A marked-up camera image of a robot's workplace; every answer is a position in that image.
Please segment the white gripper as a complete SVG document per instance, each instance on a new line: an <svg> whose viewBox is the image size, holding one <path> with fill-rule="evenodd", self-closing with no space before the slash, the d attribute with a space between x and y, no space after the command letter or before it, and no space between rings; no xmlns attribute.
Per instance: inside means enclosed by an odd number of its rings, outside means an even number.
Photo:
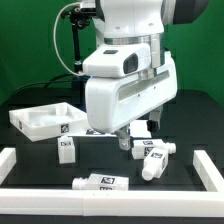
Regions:
<svg viewBox="0 0 224 224"><path fill-rule="evenodd" d="M122 150L131 148L129 127L126 126L149 113L148 129L159 130L163 105L176 96L175 63L169 51L165 64L156 69L153 78L141 80L137 74L121 78L92 77L85 89L89 125L104 133L113 133Z"/></svg>

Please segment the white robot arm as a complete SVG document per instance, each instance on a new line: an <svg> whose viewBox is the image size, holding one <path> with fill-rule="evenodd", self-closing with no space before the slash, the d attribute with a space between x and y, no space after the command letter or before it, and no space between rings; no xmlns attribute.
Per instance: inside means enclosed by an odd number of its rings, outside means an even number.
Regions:
<svg viewBox="0 0 224 224"><path fill-rule="evenodd" d="M177 92L175 63L164 47L164 27L194 22L209 0L96 0L100 46L83 63L88 122L132 147L129 124L149 114L160 122L161 106Z"/></svg>

